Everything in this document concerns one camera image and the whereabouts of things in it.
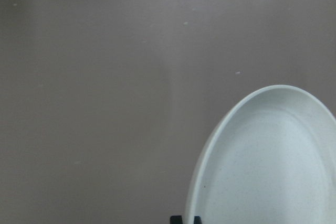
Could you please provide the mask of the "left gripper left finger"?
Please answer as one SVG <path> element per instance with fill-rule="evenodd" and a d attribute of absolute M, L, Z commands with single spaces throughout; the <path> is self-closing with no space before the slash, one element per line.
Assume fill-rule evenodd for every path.
<path fill-rule="evenodd" d="M 170 216 L 170 224 L 182 224 L 182 216 Z"/>

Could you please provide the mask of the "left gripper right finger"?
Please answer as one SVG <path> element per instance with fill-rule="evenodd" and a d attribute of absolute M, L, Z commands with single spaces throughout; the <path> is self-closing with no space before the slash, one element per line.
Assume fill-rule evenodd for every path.
<path fill-rule="evenodd" d="M 200 216 L 195 216 L 193 224 L 202 224 L 201 217 Z"/>

